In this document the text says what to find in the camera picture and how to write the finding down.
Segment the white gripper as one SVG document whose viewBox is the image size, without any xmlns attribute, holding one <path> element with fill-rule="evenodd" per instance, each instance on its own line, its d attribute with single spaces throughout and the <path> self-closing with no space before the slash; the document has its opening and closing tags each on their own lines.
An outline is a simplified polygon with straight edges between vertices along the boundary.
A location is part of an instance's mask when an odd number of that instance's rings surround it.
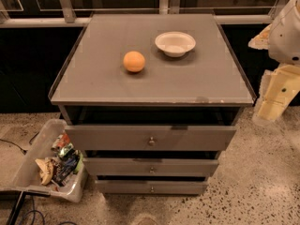
<svg viewBox="0 0 300 225">
<path fill-rule="evenodd" d="M 271 25 L 267 25 L 248 43 L 249 48 L 267 50 Z M 258 116 L 267 121 L 276 121 L 300 91 L 300 67 L 281 64 L 271 73 L 271 80 L 262 97 Z"/>
</svg>

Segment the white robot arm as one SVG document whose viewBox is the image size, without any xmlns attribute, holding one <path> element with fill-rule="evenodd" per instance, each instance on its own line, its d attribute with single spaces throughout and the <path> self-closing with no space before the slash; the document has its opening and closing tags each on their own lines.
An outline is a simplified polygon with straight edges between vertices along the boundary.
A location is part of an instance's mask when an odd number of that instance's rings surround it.
<svg viewBox="0 0 300 225">
<path fill-rule="evenodd" d="M 279 62 L 274 71 L 262 75 L 254 109 L 253 120 L 266 125 L 278 120 L 300 92 L 300 0 L 290 0 L 248 46 L 267 50 Z"/>
</svg>

